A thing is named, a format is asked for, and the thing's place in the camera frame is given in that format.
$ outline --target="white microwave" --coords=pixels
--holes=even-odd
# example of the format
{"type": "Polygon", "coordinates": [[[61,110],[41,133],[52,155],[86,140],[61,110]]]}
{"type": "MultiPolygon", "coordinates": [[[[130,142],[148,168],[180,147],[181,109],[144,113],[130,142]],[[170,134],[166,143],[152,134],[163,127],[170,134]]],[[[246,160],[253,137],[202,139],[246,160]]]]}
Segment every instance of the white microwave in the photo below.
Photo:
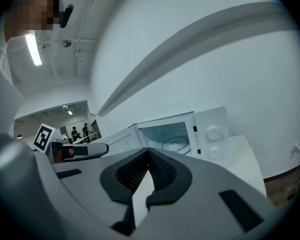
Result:
{"type": "Polygon", "coordinates": [[[226,168],[229,143],[227,111],[224,106],[219,106],[135,123],[93,142],[109,145],[105,156],[137,148],[157,148],[226,168]]]}

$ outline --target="white shirt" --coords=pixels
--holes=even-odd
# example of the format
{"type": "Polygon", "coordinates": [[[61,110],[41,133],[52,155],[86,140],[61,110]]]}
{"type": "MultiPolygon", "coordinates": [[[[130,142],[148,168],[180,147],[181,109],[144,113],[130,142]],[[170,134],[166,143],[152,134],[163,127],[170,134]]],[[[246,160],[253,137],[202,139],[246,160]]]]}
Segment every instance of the white shirt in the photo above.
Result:
{"type": "Polygon", "coordinates": [[[15,116],[24,97],[12,83],[4,32],[4,19],[0,19],[0,134],[14,135],[15,116]]]}

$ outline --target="white wall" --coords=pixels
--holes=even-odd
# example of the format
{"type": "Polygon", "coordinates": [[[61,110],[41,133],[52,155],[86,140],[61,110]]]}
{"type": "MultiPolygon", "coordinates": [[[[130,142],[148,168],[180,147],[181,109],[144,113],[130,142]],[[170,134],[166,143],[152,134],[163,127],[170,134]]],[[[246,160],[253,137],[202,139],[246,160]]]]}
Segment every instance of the white wall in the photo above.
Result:
{"type": "Polygon", "coordinates": [[[89,83],[85,78],[54,78],[49,82],[27,83],[18,86],[25,100],[15,119],[62,105],[83,102],[91,97],[89,83]]]}
{"type": "Polygon", "coordinates": [[[40,121],[35,120],[30,123],[26,123],[15,127],[14,138],[21,134],[23,138],[19,140],[25,142],[33,149],[32,143],[41,124],[45,124],[56,129],[65,126],[67,134],[71,138],[72,127],[78,127],[77,131],[79,132],[79,130],[81,130],[84,127],[85,123],[88,123],[87,113],[85,111],[80,113],[74,113],[73,115],[66,114],[47,116],[40,119],[40,121]]]}
{"type": "MultiPolygon", "coordinates": [[[[182,28],[229,7],[265,1],[274,0],[123,0],[103,31],[91,70],[96,110],[149,53],[182,28]]],[[[226,106],[230,135],[246,136],[264,178],[297,166],[300,157],[290,151],[300,142],[300,33],[265,33],[216,48],[178,65],[97,116],[97,122],[107,135],[160,112],[191,110],[205,99],[226,106]]]]}

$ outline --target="person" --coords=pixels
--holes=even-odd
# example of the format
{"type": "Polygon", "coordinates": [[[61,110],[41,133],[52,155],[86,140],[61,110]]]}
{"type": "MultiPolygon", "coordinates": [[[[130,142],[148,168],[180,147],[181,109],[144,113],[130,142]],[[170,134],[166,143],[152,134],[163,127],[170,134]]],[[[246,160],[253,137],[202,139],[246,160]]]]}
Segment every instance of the person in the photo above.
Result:
{"type": "Polygon", "coordinates": [[[78,133],[76,131],[76,127],[72,127],[72,132],[71,132],[71,136],[72,136],[72,139],[73,141],[75,142],[77,139],[80,139],[80,133],[78,133]]]}
{"type": "Polygon", "coordinates": [[[88,126],[87,126],[87,125],[88,125],[88,124],[85,123],[85,124],[84,124],[84,127],[83,127],[83,133],[85,134],[86,137],[88,137],[88,135],[89,135],[89,131],[88,131],[88,126]]]}
{"type": "Polygon", "coordinates": [[[16,0],[0,18],[0,133],[14,136],[14,119],[24,97],[12,83],[7,43],[30,31],[51,29],[59,20],[60,0],[16,0]]]}

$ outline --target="ceiling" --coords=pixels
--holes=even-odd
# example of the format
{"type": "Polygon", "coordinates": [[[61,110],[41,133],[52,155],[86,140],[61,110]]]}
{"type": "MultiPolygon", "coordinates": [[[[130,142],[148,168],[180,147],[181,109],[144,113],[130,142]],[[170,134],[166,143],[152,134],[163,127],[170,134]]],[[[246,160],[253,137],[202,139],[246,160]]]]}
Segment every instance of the ceiling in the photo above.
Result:
{"type": "Polygon", "coordinates": [[[20,117],[14,120],[14,127],[23,126],[25,124],[31,123],[33,121],[38,121],[47,117],[53,116],[69,116],[68,111],[71,111],[74,115],[78,113],[85,112],[88,109],[88,105],[86,102],[78,103],[74,105],[68,105],[68,108],[65,107],[57,107],[54,109],[50,109],[47,111],[41,111],[39,113],[27,115],[24,117],[20,117]]]}
{"type": "Polygon", "coordinates": [[[36,33],[42,65],[34,65],[24,37],[9,42],[7,55],[13,82],[22,85],[53,78],[87,78],[98,38],[119,1],[63,0],[65,7],[74,6],[67,26],[54,25],[53,30],[36,33]],[[71,40],[71,46],[63,47],[64,40],[71,40]]]}

